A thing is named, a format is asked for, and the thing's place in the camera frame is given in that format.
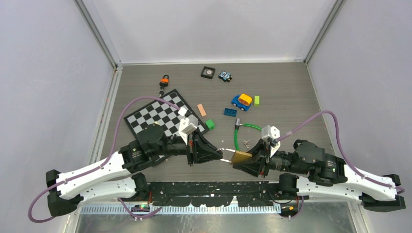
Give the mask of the brass padlock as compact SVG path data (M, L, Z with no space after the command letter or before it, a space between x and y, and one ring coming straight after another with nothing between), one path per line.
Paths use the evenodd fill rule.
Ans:
M253 157L253 155L250 153L239 151L239 150L233 150L233 149L218 148L217 151L220 151L223 153L224 152L232 153L232 157L230 159L224 159L224 158L221 159L222 162L226 162L231 165L246 161Z

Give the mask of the green cable lock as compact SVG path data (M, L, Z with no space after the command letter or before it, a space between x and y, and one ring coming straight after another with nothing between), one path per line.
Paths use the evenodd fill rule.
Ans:
M245 145L242 143L242 141L251 140L251 139L247 139L245 136L241 134L244 131L243 128L247 129L248 132L250 132L252 129L259 131L259 132L261 131L261 127L254 125L254 124L250 124L250 123L242 123L240 118L237 118L235 120L235 125L234 125L234 147L236 150L240 150L241 145L243 145L243 147L247 149Z

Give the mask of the silver lock keys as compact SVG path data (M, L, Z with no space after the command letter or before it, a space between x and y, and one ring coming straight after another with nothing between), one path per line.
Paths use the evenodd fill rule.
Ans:
M243 141L242 141L242 143L245 145L245 147L246 147L247 149L250 148L249 142L250 142L250 140L243 140Z

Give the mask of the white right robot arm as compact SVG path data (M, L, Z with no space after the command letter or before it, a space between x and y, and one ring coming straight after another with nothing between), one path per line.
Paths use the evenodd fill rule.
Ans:
M234 169L254 177L266 177L270 170L280 171L275 196L278 199L331 197L359 203L373 212L392 212L406 208L397 192L398 175L376 176L355 172L347 162L328 154L307 140L296 140L294 151L279 151L263 140L248 152L236 151L231 158Z

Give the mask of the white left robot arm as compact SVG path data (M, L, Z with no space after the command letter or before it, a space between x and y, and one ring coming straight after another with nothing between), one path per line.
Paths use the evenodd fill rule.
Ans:
M170 156L185 155L188 164L220 160L223 153L207 141L199 130L184 136L166 136L158 124L150 124L137 139L114 152L106 160L61 173L46 173L50 188L47 204L52 217L75 211L80 205L104 199L135 198L143 201L150 188L143 170L158 165Z

